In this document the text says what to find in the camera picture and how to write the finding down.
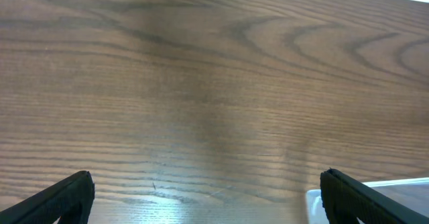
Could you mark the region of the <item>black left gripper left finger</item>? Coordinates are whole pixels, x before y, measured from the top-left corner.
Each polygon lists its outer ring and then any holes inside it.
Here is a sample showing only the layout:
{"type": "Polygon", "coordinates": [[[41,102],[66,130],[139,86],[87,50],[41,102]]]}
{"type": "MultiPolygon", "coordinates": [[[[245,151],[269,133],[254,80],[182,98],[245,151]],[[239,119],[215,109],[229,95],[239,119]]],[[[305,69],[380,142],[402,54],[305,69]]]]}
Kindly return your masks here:
{"type": "Polygon", "coordinates": [[[1,211],[1,223],[87,224],[94,199],[95,184],[82,170],[1,211]]]}

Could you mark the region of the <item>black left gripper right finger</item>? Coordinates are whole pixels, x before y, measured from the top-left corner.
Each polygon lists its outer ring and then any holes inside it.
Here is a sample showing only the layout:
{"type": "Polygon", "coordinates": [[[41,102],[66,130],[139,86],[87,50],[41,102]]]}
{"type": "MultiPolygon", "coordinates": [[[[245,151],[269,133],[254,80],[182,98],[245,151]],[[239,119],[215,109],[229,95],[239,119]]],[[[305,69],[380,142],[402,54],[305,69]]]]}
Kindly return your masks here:
{"type": "Polygon", "coordinates": [[[330,224],[427,224],[428,218],[336,169],[320,174],[322,206],[330,224]]]}

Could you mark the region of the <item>clear plastic container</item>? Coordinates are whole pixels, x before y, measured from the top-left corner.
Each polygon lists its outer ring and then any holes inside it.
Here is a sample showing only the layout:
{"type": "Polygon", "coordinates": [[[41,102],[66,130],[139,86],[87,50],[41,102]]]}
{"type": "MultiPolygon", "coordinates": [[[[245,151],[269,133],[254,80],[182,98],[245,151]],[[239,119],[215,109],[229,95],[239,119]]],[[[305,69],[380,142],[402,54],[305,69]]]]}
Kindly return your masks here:
{"type": "MultiPolygon", "coordinates": [[[[395,202],[428,217],[428,177],[364,182],[395,202]]],[[[321,190],[306,192],[308,224],[329,224],[322,207],[321,190]]]]}

